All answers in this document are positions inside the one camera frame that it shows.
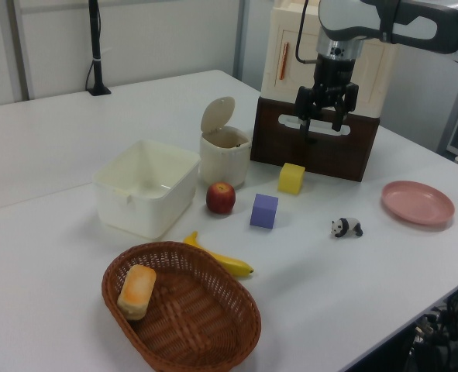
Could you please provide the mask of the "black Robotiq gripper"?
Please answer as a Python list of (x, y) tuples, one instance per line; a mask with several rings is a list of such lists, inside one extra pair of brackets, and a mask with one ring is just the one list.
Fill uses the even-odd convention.
[(309, 136), (312, 120), (322, 118), (323, 108), (335, 110), (332, 129), (339, 132), (349, 112), (356, 109), (359, 86), (351, 82), (354, 59), (337, 60), (318, 55), (313, 88), (301, 86), (294, 103), (294, 115), (298, 118), (299, 132), (306, 143), (315, 143)]

